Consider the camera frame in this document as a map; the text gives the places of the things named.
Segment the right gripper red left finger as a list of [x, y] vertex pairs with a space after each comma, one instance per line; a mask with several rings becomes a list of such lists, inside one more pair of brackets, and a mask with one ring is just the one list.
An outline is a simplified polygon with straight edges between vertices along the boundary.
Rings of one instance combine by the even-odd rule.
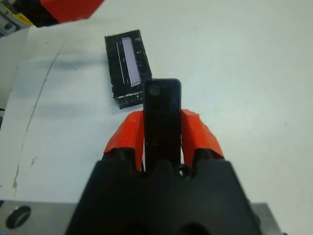
[[104, 155], [118, 149], [132, 151], [131, 160], [137, 171], [141, 170], [144, 147], [144, 115], [143, 111], [134, 111], [127, 115], [122, 124], [109, 139]]

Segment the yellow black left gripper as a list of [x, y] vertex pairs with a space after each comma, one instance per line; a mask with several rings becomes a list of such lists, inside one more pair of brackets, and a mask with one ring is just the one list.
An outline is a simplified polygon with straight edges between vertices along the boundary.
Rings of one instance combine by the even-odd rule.
[[14, 8], [36, 27], [88, 19], [104, 0], [16, 0]]

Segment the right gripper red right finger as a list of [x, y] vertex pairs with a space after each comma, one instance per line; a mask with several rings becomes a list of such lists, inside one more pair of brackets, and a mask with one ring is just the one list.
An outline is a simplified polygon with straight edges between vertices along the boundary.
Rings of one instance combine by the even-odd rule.
[[181, 141], [184, 163], [189, 167], [193, 167], [199, 160], [224, 159], [217, 138], [200, 115], [188, 109], [181, 111]]

